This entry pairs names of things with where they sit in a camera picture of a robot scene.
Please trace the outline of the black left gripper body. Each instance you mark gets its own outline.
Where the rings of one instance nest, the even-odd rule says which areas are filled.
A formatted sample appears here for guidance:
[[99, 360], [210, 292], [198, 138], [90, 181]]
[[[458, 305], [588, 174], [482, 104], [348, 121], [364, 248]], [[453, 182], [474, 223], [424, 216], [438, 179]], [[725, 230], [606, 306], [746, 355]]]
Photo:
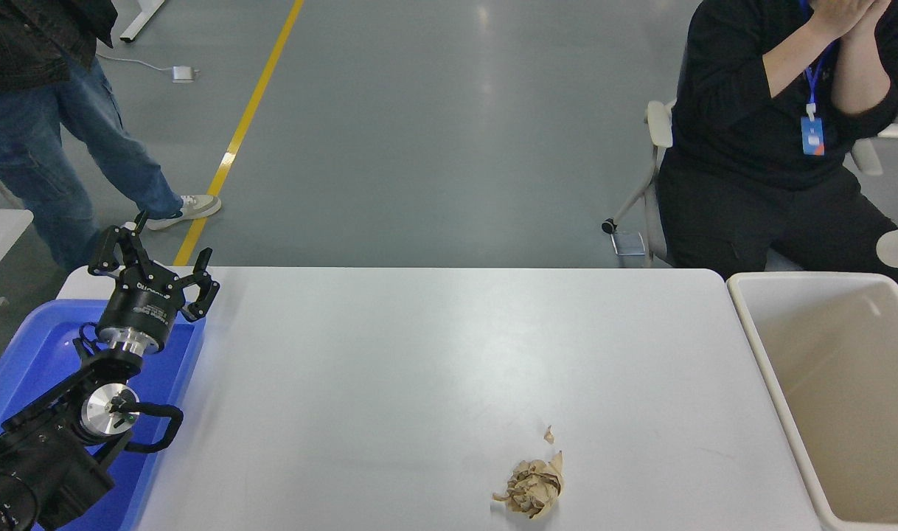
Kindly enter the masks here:
[[181, 304], [169, 287], [176, 277], [165, 268], [123, 269], [97, 323], [99, 341], [109, 344], [133, 330], [147, 337], [148, 347], [165, 347]]

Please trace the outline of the person's right hand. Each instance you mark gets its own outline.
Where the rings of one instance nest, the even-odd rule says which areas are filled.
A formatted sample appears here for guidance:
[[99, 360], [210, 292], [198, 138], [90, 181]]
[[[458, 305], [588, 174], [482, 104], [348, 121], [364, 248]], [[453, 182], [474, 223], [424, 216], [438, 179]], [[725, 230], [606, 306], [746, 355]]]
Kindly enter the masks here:
[[829, 36], [830, 40], [835, 40], [852, 30], [874, 1], [809, 1], [807, 3], [812, 10], [810, 23], [820, 33]]

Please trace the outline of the person's left hand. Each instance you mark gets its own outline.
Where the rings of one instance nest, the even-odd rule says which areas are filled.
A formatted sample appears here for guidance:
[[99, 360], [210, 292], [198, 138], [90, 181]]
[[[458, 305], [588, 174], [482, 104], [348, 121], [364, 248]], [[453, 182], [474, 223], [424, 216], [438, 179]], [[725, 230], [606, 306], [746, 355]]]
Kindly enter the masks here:
[[852, 41], [854, 39], [873, 38], [876, 34], [878, 21], [891, 6], [891, 1], [857, 1], [857, 14], [859, 19], [853, 27], [841, 37], [843, 41]]

